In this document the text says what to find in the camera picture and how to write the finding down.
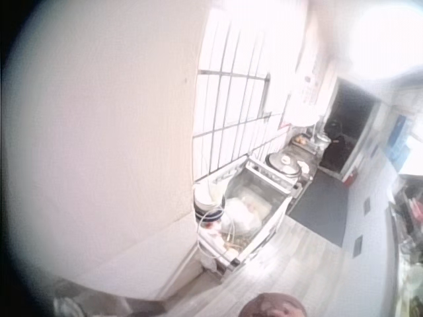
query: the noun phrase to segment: white wall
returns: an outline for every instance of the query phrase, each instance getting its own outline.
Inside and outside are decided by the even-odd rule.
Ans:
[[[67,1],[34,13],[2,83],[20,260],[157,298],[196,241],[191,138],[208,6]]]
[[[333,67],[329,63],[327,43],[321,35],[314,7],[309,9],[308,15],[301,59],[284,116],[284,121],[298,126],[310,126],[318,120],[329,102],[323,95],[329,91],[331,94],[333,90],[329,83]]]
[[[348,194],[348,216],[342,247],[349,253],[363,235],[362,253],[351,260],[339,293],[326,317],[389,316],[396,278],[395,249],[387,190],[397,177],[395,169],[378,151],[362,170]],[[364,215],[364,201],[370,197],[371,211]]]
[[[316,114],[318,116],[325,117],[326,115],[326,119],[329,117],[330,112],[328,112],[328,107],[332,106],[337,78],[336,62],[335,60],[331,60],[325,71],[323,82],[316,101]]]
[[[400,174],[423,175],[423,85],[400,88],[395,96],[396,111],[406,114],[413,121],[411,136],[407,140],[410,152]]]

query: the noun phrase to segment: blue poster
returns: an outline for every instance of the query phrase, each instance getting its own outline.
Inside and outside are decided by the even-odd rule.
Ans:
[[[410,126],[411,121],[406,116],[399,115],[388,139],[385,154],[397,172],[403,167],[410,153],[410,149],[406,145]]]

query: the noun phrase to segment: door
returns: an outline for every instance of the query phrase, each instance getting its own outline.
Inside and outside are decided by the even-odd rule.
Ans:
[[[338,90],[324,128],[332,139],[320,163],[326,173],[343,178],[365,139],[365,131],[370,128],[375,102],[376,99],[361,88],[338,80]]]

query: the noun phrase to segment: cable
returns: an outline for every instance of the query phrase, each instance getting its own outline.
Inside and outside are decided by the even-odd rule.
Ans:
[[[218,259],[218,258],[222,258],[228,251],[229,251],[229,249],[226,249],[226,251],[223,253],[223,254],[221,254],[221,255],[218,255],[218,256],[211,256],[211,255],[209,255],[209,254],[207,254],[203,249],[202,249],[202,247],[200,246],[200,240],[199,240],[199,233],[200,233],[200,227],[201,227],[201,224],[203,223],[203,221],[204,221],[204,219],[207,217],[207,215],[209,215],[212,211],[215,211],[214,209],[212,209],[212,210],[209,210],[209,211],[207,211],[204,215],[203,215],[203,217],[200,219],[200,221],[198,221],[198,224],[197,224],[197,247],[198,247],[198,249],[199,249],[199,251],[201,252],[201,253],[203,253],[203,255],[205,255],[206,257],[208,257],[208,258],[211,258],[211,259]],[[228,234],[228,236],[227,236],[227,242],[229,241],[229,237],[231,236],[231,238],[232,238],[232,244],[234,244],[234,239],[235,239],[235,224],[234,224],[234,222],[233,222],[233,219],[227,214],[227,216],[229,217],[229,219],[231,220],[231,232],[232,233],[229,233]]]

